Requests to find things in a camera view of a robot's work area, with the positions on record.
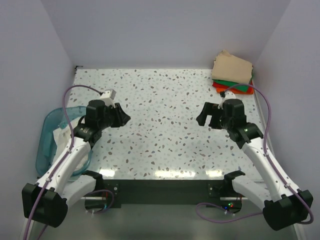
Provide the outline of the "white printed t shirt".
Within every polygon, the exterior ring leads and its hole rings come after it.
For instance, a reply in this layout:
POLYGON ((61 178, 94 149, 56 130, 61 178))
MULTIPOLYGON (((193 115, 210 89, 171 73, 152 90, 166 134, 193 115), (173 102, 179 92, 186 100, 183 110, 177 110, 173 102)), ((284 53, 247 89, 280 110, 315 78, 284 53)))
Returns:
MULTIPOLYGON (((71 130, 68 125, 61 122, 59 127, 53 131, 53 138, 57 146, 55 156, 52 160, 52 163, 55 163, 71 139, 71 130)), ((73 177, 81 175, 88 169, 91 163, 92 153, 93 151, 90 150, 90 152, 79 162, 72 174, 73 177)))

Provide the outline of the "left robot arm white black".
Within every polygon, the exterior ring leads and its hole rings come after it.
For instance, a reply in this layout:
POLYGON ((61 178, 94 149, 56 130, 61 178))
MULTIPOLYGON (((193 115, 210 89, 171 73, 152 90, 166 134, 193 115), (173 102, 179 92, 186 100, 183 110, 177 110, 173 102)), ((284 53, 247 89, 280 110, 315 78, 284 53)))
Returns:
POLYGON ((86 157, 106 128, 120 128, 130 120, 121 105, 106 105, 103 100, 91 100, 65 149, 36 183, 22 189, 24 216, 51 227, 58 227, 69 208, 85 195, 99 196, 105 191, 100 173, 86 170, 73 183, 68 183, 76 167, 86 157))

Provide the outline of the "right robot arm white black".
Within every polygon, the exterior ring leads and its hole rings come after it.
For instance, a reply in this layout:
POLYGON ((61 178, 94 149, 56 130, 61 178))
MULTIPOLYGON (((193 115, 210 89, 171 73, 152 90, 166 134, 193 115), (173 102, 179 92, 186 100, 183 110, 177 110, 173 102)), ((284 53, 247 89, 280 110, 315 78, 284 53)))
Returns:
POLYGON ((249 157, 266 184, 263 188, 237 170, 224 176, 219 192, 248 198, 275 231, 294 224, 313 223, 312 194, 301 190, 285 173, 267 146, 266 134, 247 121, 243 102, 236 98, 224 98, 220 104, 205 102, 196 121, 204 126, 207 117, 211 117, 210 128, 227 130, 230 139, 249 157))

